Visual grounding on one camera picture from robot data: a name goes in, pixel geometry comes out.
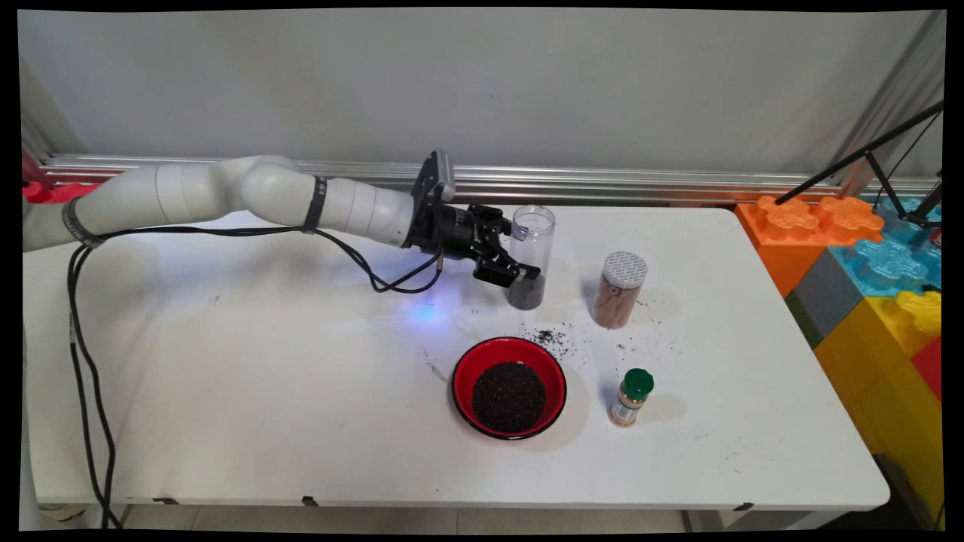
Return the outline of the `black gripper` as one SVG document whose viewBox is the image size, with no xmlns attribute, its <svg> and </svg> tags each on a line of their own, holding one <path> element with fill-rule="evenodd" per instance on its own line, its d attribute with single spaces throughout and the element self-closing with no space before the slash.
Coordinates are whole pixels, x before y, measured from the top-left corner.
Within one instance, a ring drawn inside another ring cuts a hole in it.
<svg viewBox="0 0 964 542">
<path fill-rule="evenodd" d="M 431 254 L 449 260 L 475 262 L 473 278 L 500 288 L 509 288 L 517 280 L 535 280 L 541 268 L 517 262 L 502 249 L 478 250 L 478 243 L 500 243 L 511 232 L 511 222 L 501 209 L 469 205 L 465 209 L 434 205 L 431 211 Z"/>
</svg>

